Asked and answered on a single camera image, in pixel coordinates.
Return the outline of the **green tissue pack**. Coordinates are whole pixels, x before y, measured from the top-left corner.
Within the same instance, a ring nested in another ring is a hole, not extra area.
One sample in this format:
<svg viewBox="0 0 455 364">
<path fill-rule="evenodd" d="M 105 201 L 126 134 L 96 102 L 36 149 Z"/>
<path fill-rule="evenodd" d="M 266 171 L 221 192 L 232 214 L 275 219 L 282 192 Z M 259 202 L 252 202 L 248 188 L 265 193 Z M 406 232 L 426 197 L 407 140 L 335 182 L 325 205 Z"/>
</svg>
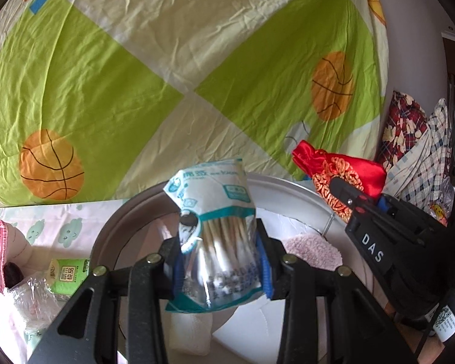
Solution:
<svg viewBox="0 0 455 364">
<path fill-rule="evenodd" d="M 46 272 L 49 290 L 61 296 L 72 296 L 89 275 L 89 259 L 53 259 Z"/>
</svg>

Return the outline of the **white gauze roll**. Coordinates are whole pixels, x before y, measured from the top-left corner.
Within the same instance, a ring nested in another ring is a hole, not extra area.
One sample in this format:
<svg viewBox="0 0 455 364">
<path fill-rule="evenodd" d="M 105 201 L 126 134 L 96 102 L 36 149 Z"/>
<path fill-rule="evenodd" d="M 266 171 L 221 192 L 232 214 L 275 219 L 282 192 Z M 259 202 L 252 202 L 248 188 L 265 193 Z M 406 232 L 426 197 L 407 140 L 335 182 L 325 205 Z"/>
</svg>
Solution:
<svg viewBox="0 0 455 364">
<path fill-rule="evenodd" d="M 207 356 L 212 326 L 211 313 L 173 313 L 169 330 L 170 349 L 192 356 Z"/>
</svg>

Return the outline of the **clear plastic bag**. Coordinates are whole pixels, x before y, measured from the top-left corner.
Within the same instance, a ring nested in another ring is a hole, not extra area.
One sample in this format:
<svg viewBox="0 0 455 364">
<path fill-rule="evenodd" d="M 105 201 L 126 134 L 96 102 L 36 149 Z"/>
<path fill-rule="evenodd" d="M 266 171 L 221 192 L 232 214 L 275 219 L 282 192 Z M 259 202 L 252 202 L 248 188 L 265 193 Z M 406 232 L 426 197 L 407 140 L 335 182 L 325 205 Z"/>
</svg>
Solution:
<svg viewBox="0 0 455 364">
<path fill-rule="evenodd" d="M 26 334 L 47 329 L 65 302 L 49 289 L 44 273 L 35 273 L 6 291 L 15 324 Z"/>
</svg>

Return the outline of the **cotton swab packet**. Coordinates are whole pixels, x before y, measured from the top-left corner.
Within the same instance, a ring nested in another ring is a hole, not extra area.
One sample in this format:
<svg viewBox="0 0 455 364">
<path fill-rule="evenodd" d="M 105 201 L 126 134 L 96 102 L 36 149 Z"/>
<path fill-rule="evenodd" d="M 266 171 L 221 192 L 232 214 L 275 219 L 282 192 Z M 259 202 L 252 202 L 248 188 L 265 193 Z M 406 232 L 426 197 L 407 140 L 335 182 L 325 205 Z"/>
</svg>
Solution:
<svg viewBox="0 0 455 364">
<path fill-rule="evenodd" d="M 179 170 L 163 191 L 180 211 L 180 255 L 169 312 L 209 313 L 261 292 L 255 203 L 240 159 Z"/>
</svg>

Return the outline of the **pink-trimmed white knit cloth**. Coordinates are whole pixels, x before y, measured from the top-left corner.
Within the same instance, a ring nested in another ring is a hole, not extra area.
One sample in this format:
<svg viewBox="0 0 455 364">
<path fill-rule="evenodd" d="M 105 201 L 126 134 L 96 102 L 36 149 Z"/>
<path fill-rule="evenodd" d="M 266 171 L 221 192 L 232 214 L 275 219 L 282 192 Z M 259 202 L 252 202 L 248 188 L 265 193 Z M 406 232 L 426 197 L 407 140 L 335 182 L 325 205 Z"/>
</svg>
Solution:
<svg viewBox="0 0 455 364">
<path fill-rule="evenodd" d="M 32 246 L 16 227 L 0 220 L 0 293 L 5 290 L 3 268 L 8 263 L 24 266 L 32 255 Z"/>
</svg>

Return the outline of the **dark purple velvet scrunchie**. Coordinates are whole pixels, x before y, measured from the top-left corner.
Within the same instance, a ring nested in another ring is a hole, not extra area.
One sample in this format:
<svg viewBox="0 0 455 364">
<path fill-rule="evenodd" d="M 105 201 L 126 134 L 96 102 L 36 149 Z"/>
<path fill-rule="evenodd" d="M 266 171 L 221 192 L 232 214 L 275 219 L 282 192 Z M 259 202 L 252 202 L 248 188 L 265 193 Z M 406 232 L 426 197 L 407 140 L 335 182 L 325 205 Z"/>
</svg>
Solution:
<svg viewBox="0 0 455 364">
<path fill-rule="evenodd" d="M 20 267 L 13 262 L 7 262 L 3 267 L 4 285 L 7 289 L 13 288 L 15 285 L 23 281 L 23 273 Z"/>
</svg>

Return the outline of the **smiley toy in bag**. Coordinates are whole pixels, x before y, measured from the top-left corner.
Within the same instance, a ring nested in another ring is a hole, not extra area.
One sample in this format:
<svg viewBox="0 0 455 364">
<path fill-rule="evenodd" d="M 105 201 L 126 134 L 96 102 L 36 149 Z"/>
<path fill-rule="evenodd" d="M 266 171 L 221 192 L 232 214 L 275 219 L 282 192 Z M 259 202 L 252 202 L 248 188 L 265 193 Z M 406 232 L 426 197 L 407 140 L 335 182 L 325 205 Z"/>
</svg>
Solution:
<svg viewBox="0 0 455 364">
<path fill-rule="evenodd" d="M 428 210 L 430 216 L 447 226 L 454 205 L 455 188 L 452 184 L 444 188 L 438 198 L 431 202 Z"/>
</svg>

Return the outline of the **pink fluffy powder puff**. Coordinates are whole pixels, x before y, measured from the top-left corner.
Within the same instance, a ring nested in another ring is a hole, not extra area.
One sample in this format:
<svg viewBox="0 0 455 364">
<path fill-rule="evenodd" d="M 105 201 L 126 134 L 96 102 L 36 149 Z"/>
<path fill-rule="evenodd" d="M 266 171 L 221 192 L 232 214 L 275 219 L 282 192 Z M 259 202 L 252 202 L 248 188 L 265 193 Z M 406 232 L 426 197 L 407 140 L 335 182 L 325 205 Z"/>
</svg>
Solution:
<svg viewBox="0 0 455 364">
<path fill-rule="evenodd" d="M 305 233 L 282 241 L 286 253 L 306 261 L 312 267 L 334 271 L 343 264 L 339 250 L 319 234 Z"/>
</svg>

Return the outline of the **blue white plaid fabric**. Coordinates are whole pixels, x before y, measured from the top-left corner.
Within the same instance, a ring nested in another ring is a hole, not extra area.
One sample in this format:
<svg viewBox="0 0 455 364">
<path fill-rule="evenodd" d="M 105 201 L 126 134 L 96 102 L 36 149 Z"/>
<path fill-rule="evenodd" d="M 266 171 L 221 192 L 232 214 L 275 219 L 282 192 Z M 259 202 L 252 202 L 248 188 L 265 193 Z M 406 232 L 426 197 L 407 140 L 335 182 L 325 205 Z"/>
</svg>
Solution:
<svg viewBox="0 0 455 364">
<path fill-rule="evenodd" d="M 440 99 L 416 145 L 389 170 L 383 192 L 429 211 L 450 175 L 452 123 L 448 104 Z"/>
</svg>

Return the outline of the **round Danish cookie tin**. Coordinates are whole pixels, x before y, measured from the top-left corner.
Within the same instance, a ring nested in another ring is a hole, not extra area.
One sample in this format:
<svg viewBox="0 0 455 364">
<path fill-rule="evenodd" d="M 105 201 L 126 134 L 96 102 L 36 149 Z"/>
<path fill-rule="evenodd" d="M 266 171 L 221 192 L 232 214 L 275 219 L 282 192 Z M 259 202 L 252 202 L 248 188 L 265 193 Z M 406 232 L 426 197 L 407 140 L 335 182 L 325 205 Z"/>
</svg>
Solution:
<svg viewBox="0 0 455 364">
<path fill-rule="evenodd" d="M 345 225 L 314 191 L 309 182 L 294 183 L 277 177 L 250 174 L 248 184 L 268 235 L 280 241 L 301 233 L 319 234 L 336 247 L 343 264 L 351 268 L 369 291 L 374 278 L 366 261 L 345 234 Z M 177 231 L 178 207 L 159 183 L 133 197 L 106 222 L 91 252 L 91 265 L 110 270 L 132 266 L 144 256 L 158 251 L 163 222 L 171 233 Z M 205 357 L 168 350 L 171 363 L 250 363 L 214 340 L 214 332 L 223 326 L 236 309 L 214 313 L 213 341 Z"/>
</svg>

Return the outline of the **red plaid bear fabric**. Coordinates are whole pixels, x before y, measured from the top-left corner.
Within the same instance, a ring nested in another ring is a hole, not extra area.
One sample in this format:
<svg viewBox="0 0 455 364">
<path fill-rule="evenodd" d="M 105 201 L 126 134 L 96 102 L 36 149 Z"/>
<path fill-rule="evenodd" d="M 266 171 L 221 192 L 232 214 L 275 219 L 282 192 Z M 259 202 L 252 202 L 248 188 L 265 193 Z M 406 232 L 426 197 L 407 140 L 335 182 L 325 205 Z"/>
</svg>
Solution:
<svg viewBox="0 0 455 364">
<path fill-rule="evenodd" d="M 376 162 L 389 172 L 417 144 L 426 129 L 426 114 L 420 104 L 410 95 L 395 90 L 389 103 Z"/>
</svg>

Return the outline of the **cloud print table cloth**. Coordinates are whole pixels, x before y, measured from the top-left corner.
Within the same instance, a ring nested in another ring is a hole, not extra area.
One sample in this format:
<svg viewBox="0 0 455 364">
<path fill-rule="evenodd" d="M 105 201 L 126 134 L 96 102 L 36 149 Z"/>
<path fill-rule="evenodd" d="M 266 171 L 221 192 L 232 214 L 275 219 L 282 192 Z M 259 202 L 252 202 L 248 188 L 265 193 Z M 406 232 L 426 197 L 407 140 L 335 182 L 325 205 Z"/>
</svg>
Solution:
<svg viewBox="0 0 455 364">
<path fill-rule="evenodd" d="M 123 200 L 0 208 L 0 220 L 15 226 L 32 246 L 25 275 L 46 270 L 53 259 L 89 258 L 104 224 Z M 13 363 L 28 361 L 23 330 L 0 293 L 0 348 Z"/>
</svg>

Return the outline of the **green cream sports bedsheet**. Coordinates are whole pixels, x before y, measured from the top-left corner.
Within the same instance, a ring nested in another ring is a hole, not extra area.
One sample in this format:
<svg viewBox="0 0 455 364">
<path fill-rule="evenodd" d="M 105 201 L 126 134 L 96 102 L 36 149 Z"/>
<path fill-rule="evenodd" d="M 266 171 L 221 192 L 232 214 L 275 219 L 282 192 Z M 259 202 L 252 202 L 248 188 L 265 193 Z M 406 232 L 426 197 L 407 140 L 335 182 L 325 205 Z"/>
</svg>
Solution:
<svg viewBox="0 0 455 364">
<path fill-rule="evenodd" d="M 0 207 L 126 199 L 197 163 L 372 159 L 380 0 L 0 0 Z"/>
</svg>

